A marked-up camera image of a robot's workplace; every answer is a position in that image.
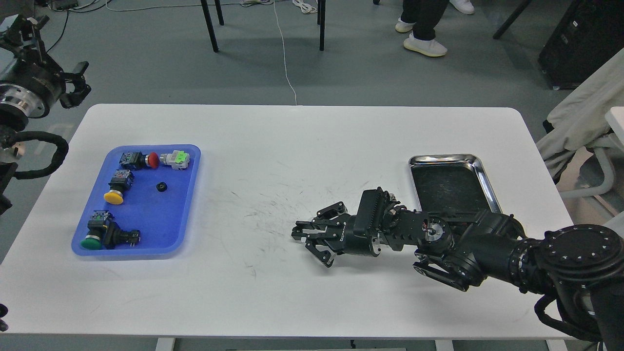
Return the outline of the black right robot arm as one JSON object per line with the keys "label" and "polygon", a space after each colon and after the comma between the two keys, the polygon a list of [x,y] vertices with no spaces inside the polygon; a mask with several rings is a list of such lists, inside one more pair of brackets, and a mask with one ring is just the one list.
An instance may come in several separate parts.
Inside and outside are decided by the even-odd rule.
{"label": "black right robot arm", "polygon": [[409,210],[381,188],[363,192],[357,213],[342,202],[297,221],[292,237],[325,267],[337,255],[377,257],[381,245],[415,247],[417,273],[460,291],[488,277],[535,293],[542,324],[579,340],[623,349],[623,238],[602,225],[571,225],[530,238],[501,213]]}

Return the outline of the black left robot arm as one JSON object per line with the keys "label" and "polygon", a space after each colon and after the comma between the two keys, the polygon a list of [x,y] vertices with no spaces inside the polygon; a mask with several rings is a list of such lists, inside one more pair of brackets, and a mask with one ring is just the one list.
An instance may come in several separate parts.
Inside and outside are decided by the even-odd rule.
{"label": "black left robot arm", "polygon": [[[54,173],[64,162],[69,144],[57,134],[27,131],[29,120],[44,118],[60,102],[65,109],[78,107],[91,93],[85,80],[89,63],[79,62],[73,71],[64,70],[49,54],[41,38],[47,15],[25,17],[15,14],[1,23],[1,48],[13,59],[0,75],[0,177],[1,191],[11,180],[43,178]],[[40,141],[55,146],[48,166],[18,171],[18,161],[25,154],[25,143]]]}

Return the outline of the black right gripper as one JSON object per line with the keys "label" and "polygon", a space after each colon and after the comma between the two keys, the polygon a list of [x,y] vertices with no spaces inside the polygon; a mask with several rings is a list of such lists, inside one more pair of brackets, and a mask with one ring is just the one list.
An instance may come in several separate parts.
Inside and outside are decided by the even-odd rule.
{"label": "black right gripper", "polygon": [[365,190],[355,215],[349,217],[343,202],[334,203],[318,210],[310,221],[295,222],[292,237],[307,238],[306,249],[327,268],[338,254],[377,257],[384,216],[397,204],[395,195],[382,188]]}

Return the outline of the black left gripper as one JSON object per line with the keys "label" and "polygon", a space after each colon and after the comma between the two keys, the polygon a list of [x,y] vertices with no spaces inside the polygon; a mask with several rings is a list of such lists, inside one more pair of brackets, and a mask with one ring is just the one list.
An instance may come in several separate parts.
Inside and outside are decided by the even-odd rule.
{"label": "black left gripper", "polygon": [[[26,18],[15,14],[5,18],[0,26],[0,46],[22,61],[11,61],[0,77],[1,111],[20,118],[46,117],[58,101],[65,109],[78,107],[91,93],[84,73],[87,61],[76,64],[71,73],[61,71],[59,78],[40,66],[47,64],[40,29],[49,16]],[[65,83],[74,90],[65,92]]]}

